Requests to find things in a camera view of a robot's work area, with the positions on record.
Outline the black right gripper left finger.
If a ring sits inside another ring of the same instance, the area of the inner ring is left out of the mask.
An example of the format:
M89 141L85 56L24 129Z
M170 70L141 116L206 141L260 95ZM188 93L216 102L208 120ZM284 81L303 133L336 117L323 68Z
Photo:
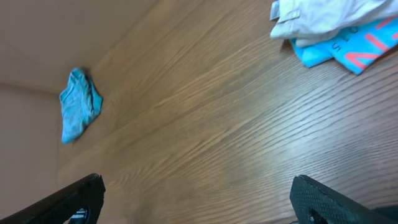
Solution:
M90 174L35 204L1 220L3 224L96 224L106 189L102 176Z

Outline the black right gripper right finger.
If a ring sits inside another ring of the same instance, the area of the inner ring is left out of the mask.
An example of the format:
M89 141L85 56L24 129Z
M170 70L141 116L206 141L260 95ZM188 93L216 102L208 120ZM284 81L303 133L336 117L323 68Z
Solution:
M395 224L395 206L368 209L307 175L294 177L290 201L298 224Z

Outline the light blue denim jeans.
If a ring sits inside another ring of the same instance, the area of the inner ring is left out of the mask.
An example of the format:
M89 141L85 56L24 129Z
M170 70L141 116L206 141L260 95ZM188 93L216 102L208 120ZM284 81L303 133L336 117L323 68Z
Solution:
M74 68L59 99L62 113L62 143L70 144L100 115L103 97L97 92L91 77L84 70Z

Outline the blue printed t-shirt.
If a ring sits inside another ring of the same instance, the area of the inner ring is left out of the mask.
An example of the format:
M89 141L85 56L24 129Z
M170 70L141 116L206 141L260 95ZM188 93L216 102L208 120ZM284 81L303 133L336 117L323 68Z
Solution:
M347 27L330 40L307 47L290 41L296 56L308 68L335 59L359 75L370 64L397 45L397 17Z

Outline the beige cotton trousers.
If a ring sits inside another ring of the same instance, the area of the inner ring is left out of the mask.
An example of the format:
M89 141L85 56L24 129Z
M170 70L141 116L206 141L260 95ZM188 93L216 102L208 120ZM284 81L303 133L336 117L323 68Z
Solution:
M296 39L306 47L330 40L341 29L397 15L397 0L280 0L272 7L272 39Z

